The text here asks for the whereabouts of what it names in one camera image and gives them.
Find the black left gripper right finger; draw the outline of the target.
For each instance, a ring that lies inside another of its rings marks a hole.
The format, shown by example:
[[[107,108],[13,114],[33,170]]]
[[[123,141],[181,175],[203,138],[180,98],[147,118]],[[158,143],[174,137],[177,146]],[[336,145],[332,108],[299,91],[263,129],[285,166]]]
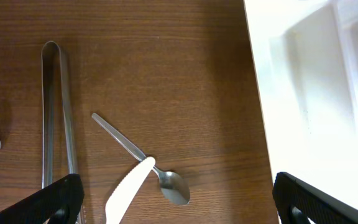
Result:
[[[358,224],[358,210],[287,172],[277,173],[272,195],[282,223]]]

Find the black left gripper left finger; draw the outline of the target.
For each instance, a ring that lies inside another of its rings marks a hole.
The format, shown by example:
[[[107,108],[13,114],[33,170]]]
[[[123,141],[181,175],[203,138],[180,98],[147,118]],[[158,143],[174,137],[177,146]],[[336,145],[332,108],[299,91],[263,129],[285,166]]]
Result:
[[[69,174],[0,212],[0,223],[75,224],[85,192],[78,174]]]

